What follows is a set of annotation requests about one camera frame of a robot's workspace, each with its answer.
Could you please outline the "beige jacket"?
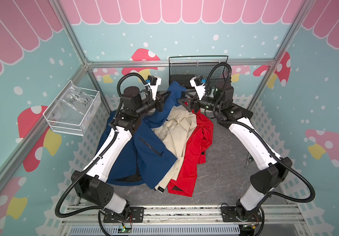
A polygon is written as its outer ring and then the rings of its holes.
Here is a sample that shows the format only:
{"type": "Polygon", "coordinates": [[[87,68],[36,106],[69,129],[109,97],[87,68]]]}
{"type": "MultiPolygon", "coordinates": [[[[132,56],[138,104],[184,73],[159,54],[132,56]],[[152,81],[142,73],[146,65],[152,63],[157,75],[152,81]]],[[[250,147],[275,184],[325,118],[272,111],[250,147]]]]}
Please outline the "beige jacket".
{"type": "Polygon", "coordinates": [[[183,106],[174,106],[164,124],[153,129],[165,147],[177,158],[170,170],[156,185],[156,190],[163,192],[171,180],[177,179],[184,161],[187,141],[196,127],[195,114],[187,111],[183,106]]]}

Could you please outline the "blue jacket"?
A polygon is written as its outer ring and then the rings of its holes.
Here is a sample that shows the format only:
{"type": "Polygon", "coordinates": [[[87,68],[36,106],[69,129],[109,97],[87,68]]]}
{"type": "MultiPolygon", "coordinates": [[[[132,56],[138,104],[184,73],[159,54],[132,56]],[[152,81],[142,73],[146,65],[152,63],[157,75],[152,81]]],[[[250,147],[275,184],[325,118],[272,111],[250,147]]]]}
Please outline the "blue jacket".
{"type": "Polygon", "coordinates": [[[162,112],[143,118],[142,124],[123,147],[108,177],[97,174],[101,181],[120,186],[146,184],[156,189],[159,182],[172,168],[177,157],[170,152],[162,140],[154,133],[168,119],[178,100],[185,94],[186,88],[173,82],[168,88],[169,98],[165,101],[162,112]]]}

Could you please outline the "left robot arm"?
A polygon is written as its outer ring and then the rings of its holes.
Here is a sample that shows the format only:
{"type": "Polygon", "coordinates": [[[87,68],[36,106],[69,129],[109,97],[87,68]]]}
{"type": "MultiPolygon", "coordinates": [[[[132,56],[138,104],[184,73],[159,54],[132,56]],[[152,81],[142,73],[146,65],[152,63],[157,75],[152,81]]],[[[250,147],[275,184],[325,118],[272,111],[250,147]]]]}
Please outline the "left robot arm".
{"type": "Polygon", "coordinates": [[[107,183],[115,161],[126,144],[132,139],[142,123],[142,118],[151,110],[163,111],[169,92],[159,92],[160,77],[148,76],[144,79],[137,72],[124,75],[117,83],[119,105],[110,122],[108,138],[92,161],[81,171],[73,173],[70,186],[60,197],[54,213],[58,218],[67,218],[88,210],[98,210],[98,217],[110,213],[114,219],[125,222],[131,218],[129,202],[118,196],[107,183]],[[62,213],[61,207],[66,197],[74,189],[78,197],[91,202],[73,212],[62,213]]]}

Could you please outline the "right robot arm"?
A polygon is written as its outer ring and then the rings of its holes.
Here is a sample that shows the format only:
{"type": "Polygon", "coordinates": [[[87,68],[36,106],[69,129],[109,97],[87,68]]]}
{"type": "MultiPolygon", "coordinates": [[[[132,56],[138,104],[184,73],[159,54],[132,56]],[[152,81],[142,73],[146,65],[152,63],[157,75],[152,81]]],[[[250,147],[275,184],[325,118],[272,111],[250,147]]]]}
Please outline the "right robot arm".
{"type": "Polygon", "coordinates": [[[231,66],[228,63],[219,63],[206,78],[201,75],[192,76],[189,84],[194,94],[186,93],[179,100],[190,112],[198,112],[200,109],[211,111],[217,123],[227,128],[244,145],[259,169],[250,177],[251,185],[232,208],[231,216],[241,222],[249,221],[253,215],[263,216],[261,205],[272,195],[296,203],[313,201],[316,192],[311,183],[292,168],[289,157],[281,157],[259,135],[250,121],[253,112],[233,102],[234,88],[231,78],[231,66]],[[308,197],[298,199],[275,191],[289,173],[306,185],[310,191],[308,197]]]}

